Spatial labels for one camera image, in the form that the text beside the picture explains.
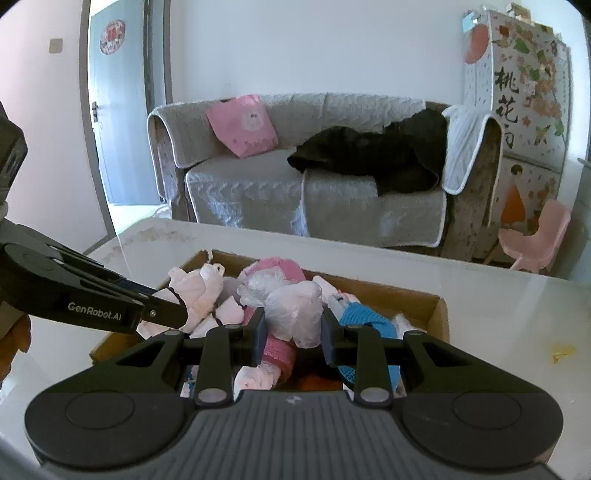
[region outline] chinese characters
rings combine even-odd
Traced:
[[[501,93],[509,90],[507,92],[509,98],[503,94],[499,99],[499,107],[495,112],[506,120],[505,143],[507,144],[507,147],[513,149],[515,134],[509,131],[509,127],[510,124],[516,124],[519,121],[519,117],[514,113],[515,108],[513,107],[513,104],[515,104],[516,101],[513,98],[513,95],[511,95],[511,93],[519,95],[519,87],[517,86],[513,72],[506,72],[505,67],[501,67],[500,71],[495,72],[495,86],[499,87]]]
[[[519,95],[519,87],[515,84],[515,77],[513,76],[513,72],[505,73],[505,67],[501,67],[500,72],[495,72],[495,77],[495,85],[499,87],[500,92],[508,88],[516,95]]]

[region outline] white towel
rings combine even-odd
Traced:
[[[499,117],[490,110],[467,105],[452,105],[443,111],[448,119],[447,155],[443,167],[441,186],[450,195],[462,192],[480,149],[486,123],[489,119],[497,122],[501,128],[501,139],[504,129]],[[499,180],[502,148],[499,149],[499,166],[496,172],[495,188]]]

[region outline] wall switch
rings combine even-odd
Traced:
[[[64,49],[63,38],[51,38],[49,41],[49,53],[61,53]]]

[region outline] door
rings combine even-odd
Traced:
[[[146,127],[142,0],[118,0],[90,19],[89,97],[107,201],[159,205]]]

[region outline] black jacket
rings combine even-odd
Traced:
[[[297,147],[287,161],[302,173],[323,168],[343,175],[370,175],[378,195],[424,192],[439,183],[446,148],[445,117],[423,110],[391,123],[383,133],[327,128]]]

